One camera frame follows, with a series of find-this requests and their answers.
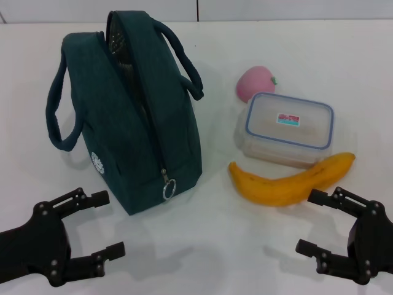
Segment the bag strap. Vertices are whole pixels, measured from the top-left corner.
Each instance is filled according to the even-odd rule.
[[[66,70],[66,55],[64,54],[63,50],[61,50],[60,67],[49,90],[45,115],[47,118],[47,127],[50,141],[56,148],[61,149],[62,151],[69,152],[76,145],[79,135],[82,132],[84,120],[80,115],[80,112],[75,109],[76,119],[74,129],[65,140],[61,139],[60,128],[56,118],[56,110],[58,109],[60,104],[61,92],[63,89],[64,75],[66,74]]]
[[[198,74],[197,69],[195,69],[194,65],[192,65],[192,62],[185,55],[180,40],[166,25],[154,19],[152,19],[152,21],[153,21],[154,28],[159,33],[162,33],[165,36],[165,38],[167,38],[177,58],[179,59],[183,68],[187,72],[187,75],[189,75],[191,79],[191,81],[189,81],[187,78],[182,76],[181,83],[183,84],[184,87],[186,87],[189,90],[189,92],[191,93],[191,95],[194,97],[195,100],[200,100],[201,98],[203,98],[202,80]]]

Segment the white table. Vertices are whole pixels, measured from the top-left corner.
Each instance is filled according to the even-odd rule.
[[[169,23],[201,74],[205,97],[194,103],[204,173],[196,188],[128,216],[111,204],[66,219],[72,256],[125,242],[126,256],[107,262],[103,278],[52,288],[41,275],[0,285],[1,294],[393,294],[393,276],[367,286],[318,275],[315,259],[295,252],[299,238],[346,254],[354,218],[310,203],[267,208],[243,199],[227,165],[235,160],[264,177],[298,170],[248,159],[233,142],[244,108],[236,81],[254,65],[277,77],[277,93],[333,106],[333,149],[353,151],[339,185],[383,202],[393,220],[393,21]],[[45,104],[62,38],[105,24],[0,26],[0,231],[25,223],[33,206],[79,186],[107,189],[81,138],[70,154],[47,136]],[[74,122],[69,81],[58,111],[61,131]]]

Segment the metal ring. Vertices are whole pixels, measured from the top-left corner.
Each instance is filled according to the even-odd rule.
[[[166,196],[166,189],[170,183],[173,183],[173,189],[172,189],[171,195],[169,197],[167,197]],[[172,198],[175,190],[176,190],[176,180],[171,179],[164,185],[164,189],[162,190],[162,197],[164,198],[164,200],[168,201],[170,198]]]

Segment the blue lid rim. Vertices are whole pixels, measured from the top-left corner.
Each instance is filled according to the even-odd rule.
[[[254,106],[254,101],[255,101],[256,97],[257,97],[258,95],[261,95],[261,94],[265,94],[265,95],[269,95],[269,96],[276,96],[276,97],[281,97],[281,98],[287,98],[287,99],[290,99],[290,100],[297,100],[297,101],[302,101],[302,102],[306,102],[306,103],[319,104],[319,105],[324,106],[324,107],[326,107],[327,109],[329,109],[329,110],[330,110],[330,113],[331,113],[331,116],[330,116],[329,140],[328,140],[327,144],[326,144],[325,146],[310,146],[310,145],[308,145],[308,144],[297,143],[297,142],[295,142],[295,141],[280,140],[279,138],[274,138],[274,137],[269,137],[269,136],[263,136],[263,135],[259,135],[259,134],[256,134],[256,133],[251,132],[250,129],[249,129],[249,127],[248,127],[248,125],[249,125],[249,121],[250,121],[250,116],[251,116],[252,107]],[[290,97],[290,96],[284,96],[284,95],[274,94],[274,93],[259,92],[259,93],[256,93],[256,94],[252,97],[252,99],[251,99],[250,110],[249,110],[249,112],[248,112],[247,121],[246,121],[246,131],[247,131],[248,134],[250,134],[250,135],[252,135],[252,136],[256,136],[256,137],[259,137],[259,138],[264,138],[264,139],[266,139],[266,140],[273,140],[273,141],[278,141],[278,142],[280,142],[280,143],[293,144],[293,145],[295,145],[295,146],[302,146],[302,147],[304,147],[304,148],[318,149],[318,150],[321,150],[321,151],[322,151],[322,150],[324,150],[324,149],[327,149],[327,148],[330,146],[330,144],[332,143],[333,124],[334,124],[334,110],[333,110],[332,107],[329,106],[328,104],[320,103],[320,102],[318,102],[318,101],[304,100],[304,99],[302,99],[302,98],[296,98],[296,97]]]

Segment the zipper pull ring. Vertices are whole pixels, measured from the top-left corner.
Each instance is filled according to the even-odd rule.
[[[164,200],[168,201],[169,199],[171,199],[174,195],[174,192],[176,191],[176,180],[175,179],[171,179],[169,180],[168,175],[166,175],[166,169],[161,169],[161,174],[162,177],[164,178],[164,188],[162,190],[162,197],[164,198]],[[172,193],[169,197],[166,196],[166,189],[168,188],[168,186],[173,183],[173,188],[172,188]]]

